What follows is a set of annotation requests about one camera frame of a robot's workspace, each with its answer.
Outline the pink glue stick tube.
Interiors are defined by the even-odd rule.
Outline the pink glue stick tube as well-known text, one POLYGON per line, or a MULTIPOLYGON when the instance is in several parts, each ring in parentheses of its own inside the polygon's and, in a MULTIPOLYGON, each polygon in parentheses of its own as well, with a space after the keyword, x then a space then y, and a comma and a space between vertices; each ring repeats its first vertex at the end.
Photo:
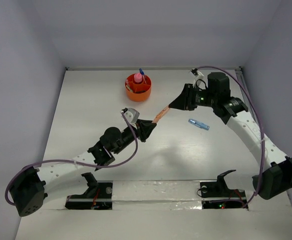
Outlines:
POLYGON ((141 84, 143 82, 143 76, 141 73, 136 73, 133 79, 135 84, 141 84))

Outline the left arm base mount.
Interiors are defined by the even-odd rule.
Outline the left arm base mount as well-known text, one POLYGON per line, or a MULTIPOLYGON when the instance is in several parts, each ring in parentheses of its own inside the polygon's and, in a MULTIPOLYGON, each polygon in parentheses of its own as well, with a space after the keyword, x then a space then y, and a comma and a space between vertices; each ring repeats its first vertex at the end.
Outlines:
POLYGON ((69 195, 65 202, 68 210, 111 210, 113 182, 98 182, 91 172, 81 175, 87 189, 83 194, 69 195))

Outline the orange highlighter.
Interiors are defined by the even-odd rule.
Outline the orange highlighter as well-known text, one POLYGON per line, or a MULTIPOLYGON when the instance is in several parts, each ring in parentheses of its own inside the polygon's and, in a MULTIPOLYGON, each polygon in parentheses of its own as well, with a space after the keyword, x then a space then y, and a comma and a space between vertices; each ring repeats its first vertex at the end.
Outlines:
POLYGON ((169 112, 170 108, 169 106, 166 106, 164 109, 162 109, 153 119, 152 123, 158 123, 158 121, 169 112))

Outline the blue highlighter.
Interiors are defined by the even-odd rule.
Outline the blue highlighter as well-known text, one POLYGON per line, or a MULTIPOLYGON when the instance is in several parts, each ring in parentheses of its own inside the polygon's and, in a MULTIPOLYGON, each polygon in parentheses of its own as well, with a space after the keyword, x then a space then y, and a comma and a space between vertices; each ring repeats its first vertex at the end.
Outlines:
POLYGON ((204 130, 206 130, 206 131, 208 131, 208 130, 210 129, 210 127, 209 127, 208 125, 206 125, 205 123, 202 123, 202 122, 197 121, 197 120, 192 119, 192 118, 190 118, 190 119, 188 120, 188 122, 189 122, 190 124, 192 124, 192 125, 198 127, 198 128, 204 129, 204 130))

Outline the clear blue-capped glue bottle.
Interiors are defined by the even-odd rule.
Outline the clear blue-capped glue bottle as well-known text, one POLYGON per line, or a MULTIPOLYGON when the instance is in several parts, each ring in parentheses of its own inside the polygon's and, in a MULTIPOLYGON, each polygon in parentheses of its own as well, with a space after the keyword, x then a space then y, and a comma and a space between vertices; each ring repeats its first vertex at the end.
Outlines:
POLYGON ((139 68, 139 72, 142 75, 142 79, 145 81, 145 74, 144 74, 142 68, 139 68))

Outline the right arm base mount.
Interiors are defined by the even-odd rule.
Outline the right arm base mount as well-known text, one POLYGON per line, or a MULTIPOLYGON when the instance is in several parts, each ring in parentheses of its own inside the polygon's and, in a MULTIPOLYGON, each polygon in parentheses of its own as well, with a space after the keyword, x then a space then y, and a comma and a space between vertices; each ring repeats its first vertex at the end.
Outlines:
POLYGON ((203 209, 242 209, 248 208, 245 191, 228 188, 225 176, 235 172, 234 169, 223 172, 212 181, 200 182, 196 194, 202 200, 203 209))

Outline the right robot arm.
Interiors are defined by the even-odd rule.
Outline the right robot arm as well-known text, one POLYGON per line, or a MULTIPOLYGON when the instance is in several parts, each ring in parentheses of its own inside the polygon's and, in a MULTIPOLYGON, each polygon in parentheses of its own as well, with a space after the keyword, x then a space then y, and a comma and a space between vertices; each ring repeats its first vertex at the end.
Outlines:
POLYGON ((245 189, 244 182, 247 182, 265 200, 291 189, 292 157, 275 146, 245 103, 231 95, 230 80, 225 73, 212 72, 207 80, 204 89, 196 83, 185 84, 169 108, 193 111, 198 106, 211 107, 213 113, 240 138, 263 171, 255 176, 242 176, 236 188, 245 189))

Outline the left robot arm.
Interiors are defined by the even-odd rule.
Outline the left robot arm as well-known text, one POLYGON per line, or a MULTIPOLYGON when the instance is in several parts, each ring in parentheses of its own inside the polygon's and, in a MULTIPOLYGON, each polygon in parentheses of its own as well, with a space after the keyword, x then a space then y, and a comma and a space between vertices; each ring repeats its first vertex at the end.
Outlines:
POLYGON ((137 120, 124 130, 109 127, 99 141, 73 159, 51 159, 23 167, 8 183, 5 200, 16 207, 20 217, 39 210, 54 199, 74 195, 79 188, 81 196, 92 198, 98 188, 93 172, 114 168, 114 155, 131 143, 146 142, 156 123, 137 120))

